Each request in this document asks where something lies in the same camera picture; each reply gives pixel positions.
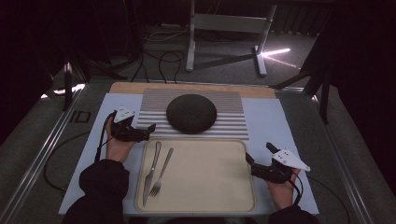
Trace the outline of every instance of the fork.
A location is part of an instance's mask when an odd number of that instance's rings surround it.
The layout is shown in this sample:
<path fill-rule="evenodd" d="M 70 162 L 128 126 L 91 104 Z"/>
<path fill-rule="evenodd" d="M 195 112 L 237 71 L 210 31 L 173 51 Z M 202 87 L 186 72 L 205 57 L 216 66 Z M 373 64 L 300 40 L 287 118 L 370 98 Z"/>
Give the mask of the fork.
<path fill-rule="evenodd" d="M 155 182 L 154 186 L 152 187 L 151 191 L 149 192 L 149 195 L 152 197 L 155 197 L 157 195 L 158 191 L 160 191 L 161 188 L 161 179 L 163 178 L 163 172 L 165 171 L 166 165 L 168 164 L 169 160 L 171 159 L 173 153 L 173 148 L 171 147 L 168 151 L 168 155 L 166 156 L 165 163 L 163 164 L 163 169 L 161 170 L 160 178 Z"/>

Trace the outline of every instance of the person's left hand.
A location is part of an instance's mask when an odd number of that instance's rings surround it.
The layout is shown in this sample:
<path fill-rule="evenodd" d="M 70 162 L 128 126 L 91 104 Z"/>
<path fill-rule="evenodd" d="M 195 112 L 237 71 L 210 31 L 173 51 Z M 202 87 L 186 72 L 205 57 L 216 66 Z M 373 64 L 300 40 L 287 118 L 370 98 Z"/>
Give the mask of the person's left hand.
<path fill-rule="evenodd" d="M 106 159 L 125 162 L 128 158 L 129 152 L 136 142 L 122 142 L 114 138 L 111 135 L 111 124 L 113 123 L 113 119 L 114 118 L 111 117 L 106 124 Z"/>

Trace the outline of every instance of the hand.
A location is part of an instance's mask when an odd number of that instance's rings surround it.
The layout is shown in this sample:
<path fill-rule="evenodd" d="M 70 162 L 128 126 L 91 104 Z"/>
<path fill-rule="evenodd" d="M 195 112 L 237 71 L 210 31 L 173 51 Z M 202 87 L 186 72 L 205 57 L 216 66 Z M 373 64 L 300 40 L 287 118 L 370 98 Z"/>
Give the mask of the hand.
<path fill-rule="evenodd" d="M 128 158 L 129 152 L 136 142 L 122 142 L 111 135 L 111 124 L 113 123 L 111 117 L 106 124 L 107 144 L 106 144 L 106 159 L 113 161 L 125 162 Z"/>
<path fill-rule="evenodd" d="M 291 176 L 291 181 L 295 183 L 297 175 L 300 173 L 299 169 L 293 169 L 295 175 Z M 293 205 L 293 192 L 294 187 L 289 181 L 283 184 L 275 184 L 270 181 L 266 181 L 268 189 L 271 193 L 271 198 L 274 202 L 276 210 L 280 210 Z"/>

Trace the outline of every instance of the metal knife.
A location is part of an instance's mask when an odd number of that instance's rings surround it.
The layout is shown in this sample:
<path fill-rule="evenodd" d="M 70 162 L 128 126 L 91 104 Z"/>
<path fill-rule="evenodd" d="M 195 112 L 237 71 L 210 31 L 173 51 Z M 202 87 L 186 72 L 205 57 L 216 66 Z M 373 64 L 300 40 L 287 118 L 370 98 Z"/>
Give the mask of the metal knife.
<path fill-rule="evenodd" d="M 155 155 L 154 155 L 154 161 L 152 162 L 151 165 L 151 170 L 149 171 L 145 179 L 145 188 L 143 189 L 143 206 L 146 206 L 146 201 L 148 200 L 149 197 L 149 189 L 151 187 L 151 181 L 152 181 L 152 177 L 154 176 L 154 170 L 157 164 L 158 156 L 160 155 L 160 151 L 161 151 L 161 142 L 158 141 L 155 144 Z"/>

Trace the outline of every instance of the striped surface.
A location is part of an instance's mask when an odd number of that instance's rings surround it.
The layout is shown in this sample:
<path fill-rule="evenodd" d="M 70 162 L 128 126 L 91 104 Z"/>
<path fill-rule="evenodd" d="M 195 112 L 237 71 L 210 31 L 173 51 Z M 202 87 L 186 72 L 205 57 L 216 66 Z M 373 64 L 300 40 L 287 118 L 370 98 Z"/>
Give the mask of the striped surface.
<path fill-rule="evenodd" d="M 218 110 L 218 118 L 213 126 L 198 134 L 184 134 L 175 130 L 166 118 L 166 108 L 178 96 L 199 94 L 209 99 Z M 157 124 L 153 137 L 202 137 L 231 138 L 248 140 L 244 109 L 238 92 L 230 91 L 188 91 L 169 89 L 146 89 L 137 121 L 137 128 L 146 129 Z"/>

